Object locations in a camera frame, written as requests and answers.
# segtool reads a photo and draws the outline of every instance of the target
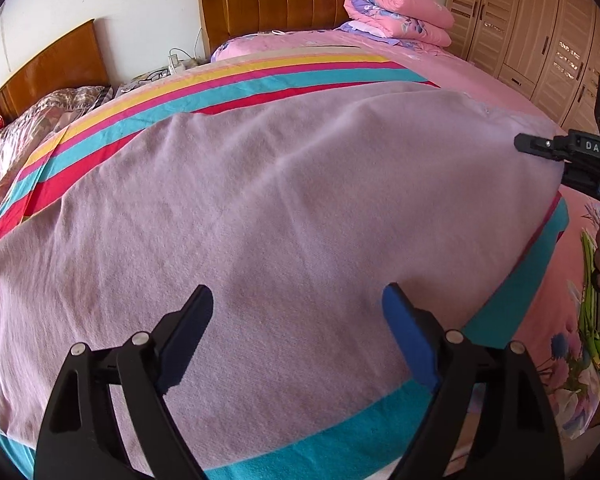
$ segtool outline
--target red stripe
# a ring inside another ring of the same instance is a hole
[[[90,126],[83,132],[79,133],[75,137],[71,139],[67,139],[65,142],[62,142],[52,151],[52,155],[56,156],[59,153],[68,150],[70,147],[75,146],[82,140],[90,137],[96,132],[111,126],[121,120],[132,117],[136,114],[144,112],[149,108],[154,108],[161,104],[165,104],[169,101],[173,101],[175,99],[180,99],[182,97],[189,96],[191,94],[202,92],[208,90],[210,88],[218,88],[220,86],[225,86],[228,84],[234,84],[246,80],[254,80],[263,78],[271,75],[283,75],[283,74],[293,74],[293,73],[301,73],[301,72],[316,72],[318,70],[332,70],[333,68],[337,68],[338,70],[344,69],[353,69],[353,68],[401,68],[404,67],[400,64],[397,64],[393,61],[346,61],[346,62],[325,62],[325,63],[314,63],[314,64],[297,64],[297,65],[286,65],[286,66],[277,66],[273,68],[263,68],[260,70],[253,70],[251,72],[242,72],[239,74],[233,74],[224,76],[217,79],[211,79],[210,81],[203,81],[201,83],[193,84],[190,86],[186,86],[184,88],[180,88],[178,90],[174,90],[172,92],[168,92],[167,94],[163,94],[160,96],[156,96],[148,101],[138,103],[135,106],[129,107],[121,112],[112,115],[98,124],[94,124]],[[27,175],[31,174],[34,170],[39,168],[45,163],[45,157],[40,158],[30,166],[23,168],[20,173],[20,179],[22,180]]]
[[[248,97],[242,97],[234,101],[227,101],[225,103],[219,103],[217,105],[208,106],[207,108],[201,108],[197,112],[201,114],[219,114],[227,110],[234,110],[236,108],[244,108],[247,106],[259,105],[263,103],[269,103],[271,101],[277,101],[286,97],[292,97],[294,95],[309,94],[318,90],[328,90],[331,88],[343,88],[347,86],[358,86],[367,84],[366,82],[354,82],[354,83],[330,83],[326,85],[308,86],[305,88],[287,88],[284,90],[277,90],[275,92],[267,92],[264,94],[255,94]]]
[[[327,90],[331,88],[344,88],[349,86],[358,86],[362,84],[369,84],[370,82],[348,82],[348,83],[330,83],[325,85],[316,85],[305,88],[288,88],[284,90],[279,90],[275,92],[267,92],[263,94],[255,94],[248,97],[243,97],[241,99],[236,99],[234,101],[228,101],[225,103],[220,103],[217,105],[212,105],[207,108],[202,108],[197,110],[194,113],[203,113],[203,114],[219,114],[220,112],[224,112],[227,110],[232,110],[235,108],[243,108],[247,106],[252,106],[256,104],[264,104],[272,101],[277,101],[280,99],[284,99],[286,97],[291,97],[295,95],[307,94],[320,90]],[[108,144],[107,146],[102,147],[96,152],[91,153],[90,155],[85,156],[81,160],[75,162],[68,168],[65,168],[52,178],[39,182],[36,184],[36,187],[33,191],[28,193],[22,199],[18,200],[16,203],[11,205],[11,207],[5,212],[5,214],[0,218],[0,238],[2,238],[5,234],[11,231],[14,227],[20,224],[20,221],[25,216],[32,216],[38,211],[45,208],[47,205],[51,204],[58,198],[60,198],[67,190],[77,182],[81,177],[83,177],[86,173],[91,171],[100,163],[104,162],[111,156],[113,156],[118,150],[120,150],[123,146],[125,146],[131,139],[133,139],[138,133],[129,134],[123,139],[117,140]]]
[[[544,215],[544,218],[542,219],[542,223],[539,225],[538,229],[536,229],[536,232],[531,237],[531,240],[529,240],[529,242],[526,244],[525,250],[522,251],[522,254],[520,254],[520,257],[518,258],[518,260],[516,262],[516,265],[513,267],[514,269],[516,269],[516,267],[524,259],[524,257],[526,256],[526,254],[529,252],[529,250],[533,246],[533,244],[536,243],[536,241],[538,240],[538,238],[542,234],[542,230],[544,229],[544,226],[551,219],[551,217],[555,213],[555,210],[558,208],[558,204],[560,203],[561,199],[562,199],[562,195],[560,194],[560,191],[556,192],[556,194],[554,196],[554,201],[551,202],[551,205],[549,206],[548,211],[546,212],[546,214]]]
[[[65,168],[52,178],[37,183],[32,191],[13,203],[0,218],[0,239],[19,225],[23,217],[32,216],[64,195],[81,177],[101,162],[115,155],[138,133],[130,134],[123,137],[123,139],[112,142]]]

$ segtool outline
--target bed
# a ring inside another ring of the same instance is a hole
[[[0,89],[0,202],[49,134],[111,97],[93,20],[18,70]]]

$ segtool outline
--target striped blanket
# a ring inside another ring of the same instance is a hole
[[[0,239],[60,198],[145,128],[176,112],[217,114],[293,95],[382,81],[433,83],[356,48],[290,49],[213,63],[116,99],[40,146],[0,206]]]

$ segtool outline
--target floral bedding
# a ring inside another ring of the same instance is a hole
[[[0,129],[0,203],[29,155],[52,133],[112,97],[111,88],[87,86],[52,92]]]
[[[564,186],[560,193],[568,225],[516,338],[528,347],[567,440],[587,429],[600,402],[600,297],[590,284],[600,202]]]

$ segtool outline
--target black mount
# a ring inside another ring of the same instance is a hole
[[[522,343],[486,348],[445,333],[396,283],[384,290],[382,308],[413,378],[434,396],[390,480],[442,480],[479,383],[486,393],[474,444],[464,469],[445,479],[564,478],[554,414]]]
[[[600,137],[577,130],[553,139],[518,134],[514,145],[519,152],[564,161],[562,183],[600,200]],[[592,283],[597,284],[596,272]]]
[[[213,297],[200,285],[154,331],[122,346],[67,355],[42,421],[36,480],[150,480],[133,469],[114,414],[110,384],[120,384],[147,462],[158,480],[206,476],[173,422],[162,396],[180,383],[211,320]]]

